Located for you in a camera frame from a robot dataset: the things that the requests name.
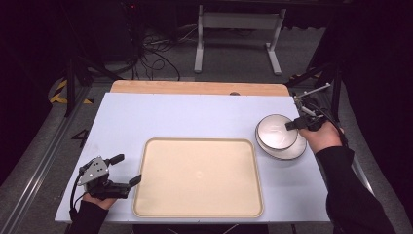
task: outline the metal frame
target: metal frame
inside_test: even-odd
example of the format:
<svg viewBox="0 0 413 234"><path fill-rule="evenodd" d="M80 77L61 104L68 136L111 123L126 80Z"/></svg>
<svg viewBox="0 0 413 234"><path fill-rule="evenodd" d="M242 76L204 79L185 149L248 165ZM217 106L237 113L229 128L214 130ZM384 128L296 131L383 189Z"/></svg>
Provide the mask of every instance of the metal frame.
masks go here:
<svg viewBox="0 0 413 234"><path fill-rule="evenodd" d="M198 46L195 55L195 73L203 70L204 58L204 28L243 28L273 30L271 43L266 43L266 50L271 65L276 75L282 75L279 61L275 53L277 41L282 29L285 17L285 9L278 14L240 14L240 13L204 13L203 5L200 5L198 15Z"/></svg>
<svg viewBox="0 0 413 234"><path fill-rule="evenodd" d="M89 90L89 87L82 87L78 96L76 97L76 102L82 103L82 101L86 98ZM8 220L3 226L3 229L1 230L2 234L12 234L18 230L19 225L21 224L25 214L27 213L31 203L34 200L34 197L37 194L37 191L40 189L40 186L42 185L50 167L52 166L63 138L69 130L73 120L75 119L80 106L80 104L74 105L72 114L68 118L64 118L58 126L58 129L43 158L41 159L39 166L37 167L30 181L25 186L25 189L21 194L19 201L17 202L15 208L10 213Z"/></svg>
<svg viewBox="0 0 413 234"><path fill-rule="evenodd" d="M312 78L321 72L323 73L321 74L320 78L316 82L315 88L320 87L322 84L330 83L331 81L334 81L333 91L332 91L333 94L332 94L332 100L331 100L331 113L334 119L339 122L338 109L339 109L340 89L341 89L341 82L342 82L342 71L340 69L339 64L326 63L320 67L310 69L308 72L300 76L294 76L294 79L288 81L287 83L285 83L285 85L288 88L292 88L295 85L298 85L299 83L309 78ZM371 194L374 195L373 189L371 188L370 183L368 182L367 177L365 176L365 173L362 170L361 164L359 163L356 155L353 159L352 168L353 168L353 171L356 173L358 179L364 185L364 187L366 187L371 192Z"/></svg>

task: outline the wire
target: wire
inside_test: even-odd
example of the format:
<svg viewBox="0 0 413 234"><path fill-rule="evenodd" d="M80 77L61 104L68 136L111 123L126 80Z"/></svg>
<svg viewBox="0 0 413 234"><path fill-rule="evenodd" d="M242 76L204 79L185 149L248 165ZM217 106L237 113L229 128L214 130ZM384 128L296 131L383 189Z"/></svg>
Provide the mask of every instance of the wire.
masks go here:
<svg viewBox="0 0 413 234"><path fill-rule="evenodd" d="M291 224L292 234L297 234L297 230L295 229L295 225Z"/></svg>
<svg viewBox="0 0 413 234"><path fill-rule="evenodd" d="M228 230L226 230L224 233L222 234L227 234L229 233L232 229L236 228L238 226L238 224L235 224L234 226L230 227Z"/></svg>
<svg viewBox="0 0 413 234"><path fill-rule="evenodd" d="M73 199L74 199L74 197L75 197L76 187L77 187L77 184L78 184L78 182L79 182L80 176L81 176L81 175L78 174L78 176L76 177L75 183L73 184L72 194L70 195L70 209L74 208L74 206L73 206Z"/></svg>
<svg viewBox="0 0 413 234"><path fill-rule="evenodd" d="M153 47L153 48L150 48L150 49L153 49L153 50L158 51L158 52L166 52L166 51L172 49L173 47L175 47L175 46L177 46L177 45L179 45L179 44L183 44L183 43L185 43L185 42L187 42L187 41L192 40L192 39L190 39L189 37L190 37L190 35L191 35L195 30L197 30L197 29L198 29L197 26L194 27L192 30L190 30L190 31L189 31L187 34L185 34L183 37L179 38L179 39L177 40L177 42L172 42L170 39L154 40L154 35L155 35L155 34L147 35L145 38L149 37L149 38L151 38L151 40L150 40L149 42L144 43L143 45L144 45L144 46L157 45L157 47Z"/></svg>
<svg viewBox="0 0 413 234"><path fill-rule="evenodd" d="M137 67L136 67L136 65L134 66L134 75L136 76L137 80L140 80L140 79L139 79L139 73L137 73Z"/></svg>
<svg viewBox="0 0 413 234"><path fill-rule="evenodd" d="M122 67L122 68L119 68L119 69L116 69L116 70L112 70L112 71L110 71L110 72L112 72L112 73L114 73L114 74L122 74L122 73L124 73L124 72L127 72L127 71L129 71L129 70L131 70L136 64L137 64L137 61L138 61L138 59L137 58L134 58L134 59L132 59L131 60L131 63L129 63L127 66L125 66L125 67ZM92 74L92 76L94 76L94 77L103 77L103 76L105 76L105 75L103 75L102 73L100 73L100 72L98 72L98 71L89 71L91 74Z"/></svg>
<svg viewBox="0 0 413 234"><path fill-rule="evenodd" d="M171 66L173 67L173 69L175 69L175 71L176 71L176 74L177 74L177 76L178 76L177 81L180 81L180 74L179 74L179 71L178 71L178 69L176 68L176 66L174 66L167 58L161 56L160 54L158 54L158 53L156 53L156 52L154 52L154 51L150 51L150 50L148 50L148 51L151 52L151 53L153 53L153 54L155 54L155 55L157 55L157 56L159 56L159 57L161 57L161 58L164 59L167 63L169 63L169 65L171 65Z"/></svg>
<svg viewBox="0 0 413 234"><path fill-rule="evenodd" d="M173 231L172 229L167 229L168 231L170 231L171 233L173 233L173 234L179 234L178 232L175 232L175 231Z"/></svg>
<svg viewBox="0 0 413 234"><path fill-rule="evenodd" d="M131 79L134 80L134 66L131 68Z"/></svg>
<svg viewBox="0 0 413 234"><path fill-rule="evenodd" d="M74 207L76 207L76 203L77 203L83 196L85 196L85 194L87 194L87 192L84 192L80 197L78 197L78 199L76 199Z"/></svg>
<svg viewBox="0 0 413 234"><path fill-rule="evenodd" d="M241 36L241 37L248 37L248 36L252 35L252 33L253 33L254 31L255 31L255 30L250 30L250 29L244 29L244 30L237 29L237 28L235 28L235 29L228 29L228 32L230 32L230 33L232 33L232 34L235 34L235 35L238 35L238 36Z"/></svg>
<svg viewBox="0 0 413 234"><path fill-rule="evenodd" d="M148 78L150 78L151 80L153 80L154 78L154 71L153 70L162 70L165 67L165 62L162 59L156 59L154 62L152 62L152 65L148 65L146 62L144 62L143 60L140 61L142 63L142 65L145 67L146 69L146 75L148 76ZM155 64L157 62L161 62L162 65L159 68L155 67ZM151 75L149 76L147 73L147 68L151 69Z"/></svg>
<svg viewBox="0 0 413 234"><path fill-rule="evenodd" d="M146 74L146 77L148 77L149 79L151 79L151 77L149 76L149 74L148 74L148 65L143 61L143 59L141 59L140 60L140 64L142 64L142 66L143 66L143 68L145 68L145 74Z"/></svg>

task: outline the table surface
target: table surface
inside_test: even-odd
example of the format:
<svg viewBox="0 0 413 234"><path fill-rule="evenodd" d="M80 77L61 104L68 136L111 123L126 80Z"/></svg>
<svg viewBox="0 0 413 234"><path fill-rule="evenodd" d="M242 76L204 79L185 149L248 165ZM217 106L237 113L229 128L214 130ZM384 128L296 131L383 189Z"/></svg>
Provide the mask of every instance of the table surface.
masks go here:
<svg viewBox="0 0 413 234"><path fill-rule="evenodd" d="M232 92L238 92L243 96L229 96L228 94ZM255 140L255 127L264 117L275 113L291 119L298 116L293 99L287 94L288 90L284 85L276 84L115 82L111 93L105 95L98 110L88 141L57 210L56 221L70 222L69 198L79 167L98 155L105 159L124 153L126 159L109 168L109 178L114 182L127 182L136 176L140 168L144 144L152 137L248 139L255 148L264 201L263 214L255 218L138 217L132 210L135 194L133 188L128 199L120 199L115 203L106 221L116 223L329 221L325 211L327 191L314 154L309 147L299 158L281 161L266 154ZM80 196L82 191L83 188L79 187L75 197Z"/></svg>
<svg viewBox="0 0 413 234"><path fill-rule="evenodd" d="M289 96L288 88L281 84L173 82L173 81L115 81L111 93L136 94L192 94L242 96Z"/></svg>

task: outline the sleeve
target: sleeve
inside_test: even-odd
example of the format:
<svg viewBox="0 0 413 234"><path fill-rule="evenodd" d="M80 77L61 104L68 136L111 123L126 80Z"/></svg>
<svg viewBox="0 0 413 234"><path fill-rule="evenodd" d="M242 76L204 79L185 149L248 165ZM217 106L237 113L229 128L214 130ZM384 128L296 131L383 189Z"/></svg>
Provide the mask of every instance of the sleeve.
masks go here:
<svg viewBox="0 0 413 234"><path fill-rule="evenodd" d="M97 234L108 212L108 210L94 203L82 201L80 210L70 226L68 233Z"/></svg>
<svg viewBox="0 0 413 234"><path fill-rule="evenodd" d="M334 146L316 154L327 184L327 212L344 233L395 233L380 202L367 190L351 167L354 151Z"/></svg>

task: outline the yellow tape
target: yellow tape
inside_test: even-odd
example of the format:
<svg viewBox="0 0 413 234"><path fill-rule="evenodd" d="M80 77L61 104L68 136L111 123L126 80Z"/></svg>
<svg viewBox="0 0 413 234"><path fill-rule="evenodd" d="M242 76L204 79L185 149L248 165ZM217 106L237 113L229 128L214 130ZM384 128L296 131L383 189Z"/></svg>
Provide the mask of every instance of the yellow tape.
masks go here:
<svg viewBox="0 0 413 234"><path fill-rule="evenodd" d="M51 103L58 102L58 103L67 104L67 98L59 97L61 91L63 91L66 85L67 85L67 80L66 78L63 78L62 81L58 84L57 89L55 90L55 94L51 98ZM83 104L93 104L93 103L94 103L93 99L85 99L83 101Z"/></svg>

